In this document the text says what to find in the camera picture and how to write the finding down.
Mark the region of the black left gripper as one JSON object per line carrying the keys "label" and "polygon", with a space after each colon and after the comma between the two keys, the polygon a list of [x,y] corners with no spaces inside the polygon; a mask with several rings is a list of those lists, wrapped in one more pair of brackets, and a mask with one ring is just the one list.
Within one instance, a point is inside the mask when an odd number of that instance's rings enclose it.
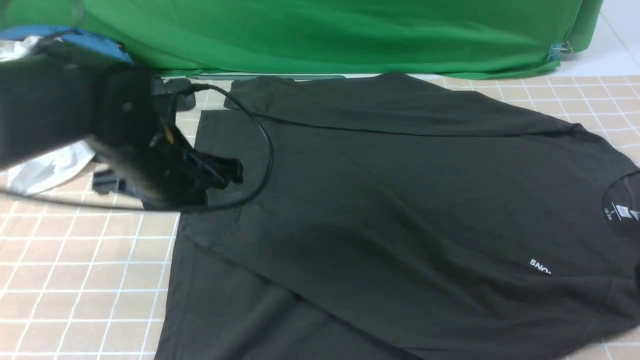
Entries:
{"label": "black left gripper", "polygon": [[208,190],[244,183],[238,158],[195,150],[178,127],[166,121],[132,136],[93,138],[91,147],[108,167],[94,174],[93,191],[138,199],[146,210],[204,207]]}

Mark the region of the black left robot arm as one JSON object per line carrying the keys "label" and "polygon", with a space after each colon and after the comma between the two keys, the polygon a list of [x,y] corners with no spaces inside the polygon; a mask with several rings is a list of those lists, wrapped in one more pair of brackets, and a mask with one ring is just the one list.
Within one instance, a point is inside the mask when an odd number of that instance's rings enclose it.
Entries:
{"label": "black left robot arm", "polygon": [[240,160],[195,150],[176,126],[190,82],[162,90],[134,64],[55,39],[2,63],[0,80],[2,170],[83,141],[108,167],[94,191],[148,210],[203,207],[210,189],[243,183]]}

